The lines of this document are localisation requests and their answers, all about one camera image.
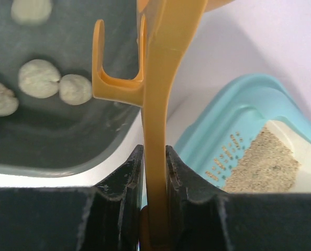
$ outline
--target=orange plastic scoop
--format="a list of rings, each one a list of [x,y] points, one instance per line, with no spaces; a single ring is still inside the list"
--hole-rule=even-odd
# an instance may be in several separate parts
[[[214,0],[209,4],[212,9],[227,2],[230,0]],[[132,80],[112,78],[104,72],[103,21],[98,20],[94,29],[94,97],[142,108],[149,234],[153,246],[166,246],[169,240],[165,162],[169,95],[207,3],[208,0],[137,0],[139,73]]]

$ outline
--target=white wall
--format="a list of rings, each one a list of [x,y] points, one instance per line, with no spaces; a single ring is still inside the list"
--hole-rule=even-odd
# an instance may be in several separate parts
[[[258,72],[277,77],[311,119],[311,0],[235,0],[206,13],[176,76],[169,117],[195,88],[219,90]]]

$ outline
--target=clay litter clump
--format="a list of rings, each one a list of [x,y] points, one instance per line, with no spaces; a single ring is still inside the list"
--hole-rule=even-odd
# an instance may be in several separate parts
[[[226,192],[287,192],[294,185],[299,162],[267,128],[245,151],[223,188]]]

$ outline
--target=cat litter box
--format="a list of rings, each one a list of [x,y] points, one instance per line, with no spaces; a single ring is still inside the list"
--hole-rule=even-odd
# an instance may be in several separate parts
[[[226,85],[174,148],[190,168],[223,188],[264,126],[300,164],[290,192],[311,192],[311,122],[283,85],[267,75],[245,75]]]

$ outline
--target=gray plastic tray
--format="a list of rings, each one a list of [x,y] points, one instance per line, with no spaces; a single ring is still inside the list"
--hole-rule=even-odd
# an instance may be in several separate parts
[[[114,77],[138,71],[135,0],[55,0],[50,19],[24,27],[10,17],[12,0],[0,0],[0,82],[20,100],[19,109],[0,118],[0,173],[57,176],[99,164],[121,143],[138,108],[95,100],[63,103],[58,94],[32,98],[20,91],[19,68],[45,59],[65,74],[91,79],[93,28],[106,26],[104,69]]]

